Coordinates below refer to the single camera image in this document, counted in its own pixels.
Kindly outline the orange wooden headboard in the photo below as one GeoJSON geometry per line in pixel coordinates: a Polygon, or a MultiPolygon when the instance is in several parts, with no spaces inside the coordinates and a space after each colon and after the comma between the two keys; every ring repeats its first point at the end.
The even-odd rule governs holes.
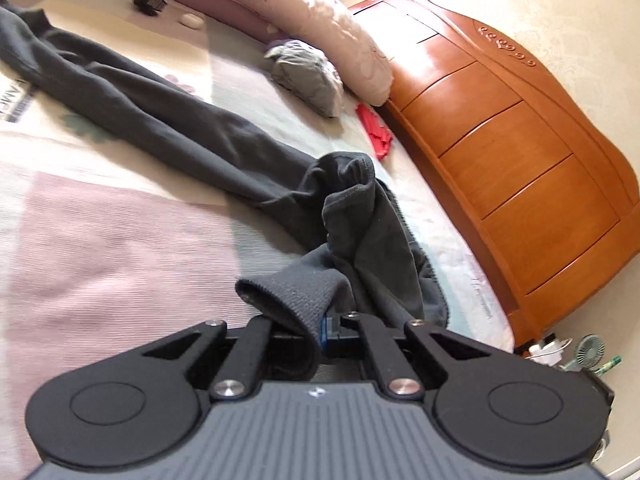
{"type": "Polygon", "coordinates": [[[430,0],[352,13],[390,59],[381,115],[469,244],[518,346],[639,251],[639,183],[535,55],[430,0]]]}

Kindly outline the dark grey sweatpants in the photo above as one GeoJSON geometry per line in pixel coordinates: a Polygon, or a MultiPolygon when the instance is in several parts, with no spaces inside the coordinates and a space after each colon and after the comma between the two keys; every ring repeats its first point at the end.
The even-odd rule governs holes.
{"type": "Polygon", "coordinates": [[[319,158],[238,114],[190,96],[119,53],[50,24],[40,10],[1,6],[1,58],[74,112],[279,223],[304,248],[283,270],[236,282],[238,295],[321,351],[329,310],[401,328],[445,326],[449,309],[396,197],[366,154],[319,158]]]}

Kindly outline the grey bundled cloth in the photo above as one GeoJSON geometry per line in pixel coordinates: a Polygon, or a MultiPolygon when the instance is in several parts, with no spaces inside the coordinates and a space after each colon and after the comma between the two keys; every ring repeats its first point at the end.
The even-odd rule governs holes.
{"type": "Polygon", "coordinates": [[[270,77],[325,118],[342,114],[344,87],[340,75],[323,51],[289,39],[268,44],[264,58],[270,77]]]}

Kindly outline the black hair claw clip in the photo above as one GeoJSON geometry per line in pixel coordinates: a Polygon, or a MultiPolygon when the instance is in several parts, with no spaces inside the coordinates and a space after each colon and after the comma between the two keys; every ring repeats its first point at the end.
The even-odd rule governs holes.
{"type": "Polygon", "coordinates": [[[166,0],[132,0],[138,11],[147,16],[157,16],[166,6],[166,0]]]}

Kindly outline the small green desk fan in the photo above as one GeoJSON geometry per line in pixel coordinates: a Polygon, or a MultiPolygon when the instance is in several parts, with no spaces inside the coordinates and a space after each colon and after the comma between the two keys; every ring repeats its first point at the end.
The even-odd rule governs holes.
{"type": "Polygon", "coordinates": [[[591,370],[604,356],[604,340],[596,334],[589,334],[578,342],[574,359],[566,364],[567,370],[591,370]]]}

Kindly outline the white earbud case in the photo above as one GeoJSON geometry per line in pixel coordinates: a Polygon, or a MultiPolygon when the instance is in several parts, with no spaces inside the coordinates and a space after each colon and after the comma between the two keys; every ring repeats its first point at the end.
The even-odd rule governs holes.
{"type": "Polygon", "coordinates": [[[179,18],[179,23],[192,30],[200,30],[204,27],[204,20],[193,13],[182,14],[179,18]]]}

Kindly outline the pink floral folded quilt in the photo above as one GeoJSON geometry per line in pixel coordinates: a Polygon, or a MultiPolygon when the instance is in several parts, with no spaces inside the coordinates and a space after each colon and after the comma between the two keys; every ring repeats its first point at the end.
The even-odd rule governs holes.
{"type": "Polygon", "coordinates": [[[175,0],[269,44],[297,38],[320,49],[360,100],[390,96],[390,61],[338,0],[175,0]]]}

